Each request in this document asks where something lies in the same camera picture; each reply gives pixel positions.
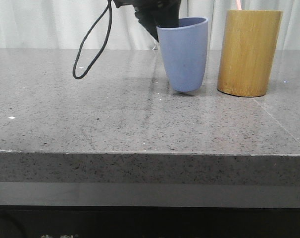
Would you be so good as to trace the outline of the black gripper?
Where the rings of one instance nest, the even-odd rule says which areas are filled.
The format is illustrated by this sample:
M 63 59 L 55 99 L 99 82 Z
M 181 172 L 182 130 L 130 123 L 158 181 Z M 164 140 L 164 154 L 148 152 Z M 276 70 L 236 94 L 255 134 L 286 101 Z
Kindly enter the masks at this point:
M 147 32 L 158 42 L 158 27 L 179 26 L 180 0 L 114 0 L 117 8 L 124 5 L 132 5 L 135 9 L 135 17 Z

